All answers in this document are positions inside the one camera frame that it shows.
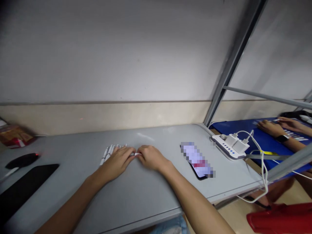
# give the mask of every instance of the white charger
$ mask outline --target white charger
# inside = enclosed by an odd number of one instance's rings
[[[244,140],[238,140],[236,143],[233,145],[233,149],[238,152],[238,153],[243,153],[245,152],[248,148],[249,145],[247,144],[249,141],[247,139]]]
[[[225,139],[225,143],[232,147],[239,140],[237,136],[237,133],[229,134],[228,137]]]

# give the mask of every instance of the wrist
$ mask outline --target wrist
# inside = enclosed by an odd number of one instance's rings
[[[302,129],[300,129],[300,133],[303,133],[308,136],[312,136],[312,128],[309,128],[308,126],[304,126],[302,127]]]
[[[88,176],[84,181],[84,184],[87,184],[88,187],[97,191],[99,191],[107,183],[107,180],[98,180],[94,174]]]
[[[271,134],[271,136],[274,138],[277,138],[277,137],[282,136],[282,135],[288,135],[288,134],[286,132],[276,132],[276,133]]]
[[[160,168],[157,169],[157,171],[160,174],[165,174],[167,171],[172,170],[172,168],[175,167],[170,160],[167,160],[165,163],[162,164]]]

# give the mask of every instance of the hand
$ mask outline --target hand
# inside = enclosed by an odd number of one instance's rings
[[[280,135],[287,135],[283,128],[276,124],[269,122],[268,120],[264,120],[257,124],[257,127],[260,128],[262,131],[270,134],[272,137],[276,138]]]
[[[278,117],[278,119],[278,124],[281,125],[283,128],[294,132],[305,133],[307,126],[299,123],[298,121],[285,117]]]
[[[162,153],[158,149],[151,145],[142,145],[137,150],[137,152],[142,154],[138,154],[137,157],[139,158],[143,166],[148,169],[159,171],[168,162],[170,162],[162,155]]]
[[[110,158],[90,176],[93,183],[103,187],[109,181],[120,176],[135,158],[130,156],[131,153],[135,152],[133,147],[115,147]]]

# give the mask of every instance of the desk surface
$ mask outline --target desk surface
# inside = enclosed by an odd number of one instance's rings
[[[261,184],[260,175],[242,160],[228,160],[212,145],[209,137],[209,133],[200,126],[190,124],[50,136],[21,149],[6,150],[0,155],[0,176],[8,171],[4,166],[18,156],[36,152],[41,157],[3,182],[1,192],[34,166],[60,164],[6,226],[12,233],[35,232],[98,168],[105,148],[111,144],[127,143],[135,148],[142,144],[154,145],[212,203]],[[195,142],[216,171],[215,178],[202,181],[196,178],[180,151],[181,142]],[[120,177],[108,183],[94,197],[74,233],[129,233],[178,216],[181,212],[180,204],[165,179],[157,172],[145,169],[135,159]]]

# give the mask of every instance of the smartwatch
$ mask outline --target smartwatch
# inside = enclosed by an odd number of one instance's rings
[[[279,143],[284,143],[285,141],[288,141],[289,138],[290,136],[288,135],[280,135],[276,137],[275,140],[277,140]]]

